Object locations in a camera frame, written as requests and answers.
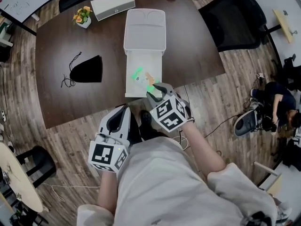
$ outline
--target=dark wood tabletop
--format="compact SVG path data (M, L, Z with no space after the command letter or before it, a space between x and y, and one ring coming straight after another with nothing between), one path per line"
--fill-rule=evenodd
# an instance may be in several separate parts
M54 17L37 30L36 78L46 128L114 108L133 100L125 98L127 57L123 39L127 12L102 21L91 16L87 28L73 24L82 2ZM166 51L162 57L162 82L175 88L225 73L211 34L192 0L135 0L136 8L161 9L166 14ZM103 60L101 83L61 82L76 66L96 55Z

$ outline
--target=small potted plant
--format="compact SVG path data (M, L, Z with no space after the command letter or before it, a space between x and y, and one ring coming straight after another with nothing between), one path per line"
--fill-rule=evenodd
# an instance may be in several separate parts
M73 16L73 19L75 19L78 26L88 28L91 24L91 18L89 16L91 12L92 10L90 7L84 6L84 8L77 11L77 14Z

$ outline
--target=white container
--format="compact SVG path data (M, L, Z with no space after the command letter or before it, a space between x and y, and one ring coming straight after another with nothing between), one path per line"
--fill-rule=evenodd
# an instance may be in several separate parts
M135 0L93 0L93 12L98 21L135 7Z
M165 12L155 9L131 9L127 12L124 34L127 55L126 97L146 97L147 89L132 76L143 69L157 82L162 82L162 56L166 50ZM151 92L162 97L157 89Z
M87 20L85 23L83 23L83 24L80 24L80 23L76 23L76 24L77 24L78 26L82 27L82 28L88 28L89 25L91 24L91 18L88 17L88 20Z

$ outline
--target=white flower pot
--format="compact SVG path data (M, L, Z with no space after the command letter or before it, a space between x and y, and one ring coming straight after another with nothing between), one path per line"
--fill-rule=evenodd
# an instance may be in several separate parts
M77 25L81 26L82 28L88 28L90 24L91 24L91 18L90 17L88 17L88 20L83 24L77 23Z

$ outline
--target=white shirt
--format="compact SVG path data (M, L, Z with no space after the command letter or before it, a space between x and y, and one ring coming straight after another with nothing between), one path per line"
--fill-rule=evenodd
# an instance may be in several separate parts
M134 145L118 174L115 217L95 205L78 209L77 226L239 226L262 211L277 218L271 196L234 163L211 172L206 184L181 146L158 137Z

